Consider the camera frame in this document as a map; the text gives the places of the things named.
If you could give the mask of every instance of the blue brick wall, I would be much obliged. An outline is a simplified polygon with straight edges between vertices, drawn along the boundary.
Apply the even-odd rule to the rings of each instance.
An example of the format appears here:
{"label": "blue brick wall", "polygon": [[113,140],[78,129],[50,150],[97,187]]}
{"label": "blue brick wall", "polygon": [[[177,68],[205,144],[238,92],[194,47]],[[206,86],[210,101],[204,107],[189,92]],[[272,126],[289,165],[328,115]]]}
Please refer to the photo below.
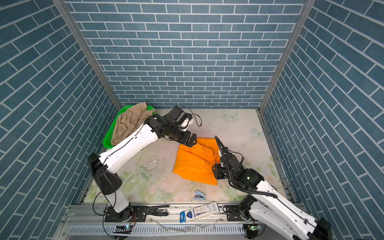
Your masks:
{"label": "blue brick wall", "polygon": [[0,6],[0,239],[51,238],[116,109],[51,0]]}
{"label": "blue brick wall", "polygon": [[66,3],[122,105],[256,108],[304,0]]}
{"label": "blue brick wall", "polygon": [[291,184],[336,239],[384,239],[384,2],[317,0],[265,109]]}

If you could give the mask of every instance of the folded orange garment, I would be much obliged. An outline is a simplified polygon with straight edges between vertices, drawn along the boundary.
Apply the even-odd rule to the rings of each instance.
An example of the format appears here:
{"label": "folded orange garment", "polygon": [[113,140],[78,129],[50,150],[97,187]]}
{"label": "folded orange garment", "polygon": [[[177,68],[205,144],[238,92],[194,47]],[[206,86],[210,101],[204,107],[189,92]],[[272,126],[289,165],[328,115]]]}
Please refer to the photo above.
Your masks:
{"label": "folded orange garment", "polygon": [[180,144],[173,172],[187,180],[217,185],[212,167],[220,163],[218,152],[214,138],[199,137],[193,147]]}

